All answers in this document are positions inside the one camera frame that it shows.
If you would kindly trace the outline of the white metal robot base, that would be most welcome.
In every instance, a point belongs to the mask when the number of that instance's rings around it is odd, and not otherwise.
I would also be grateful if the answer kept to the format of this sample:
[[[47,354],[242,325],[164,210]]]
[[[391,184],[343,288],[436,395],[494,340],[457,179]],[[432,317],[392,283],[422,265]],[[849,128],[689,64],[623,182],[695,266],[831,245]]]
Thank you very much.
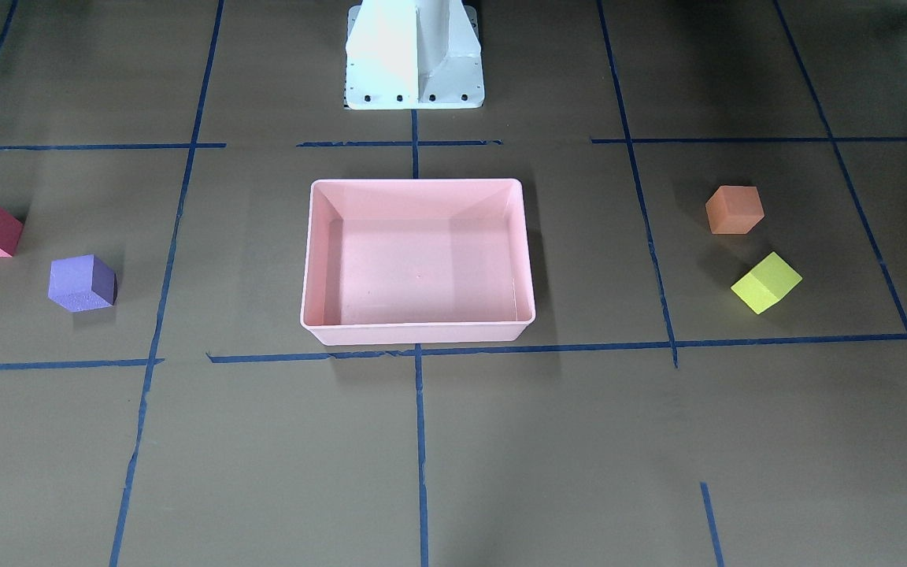
[[[475,109],[485,101],[478,11],[463,1],[363,1],[348,11],[345,50],[349,109]]]

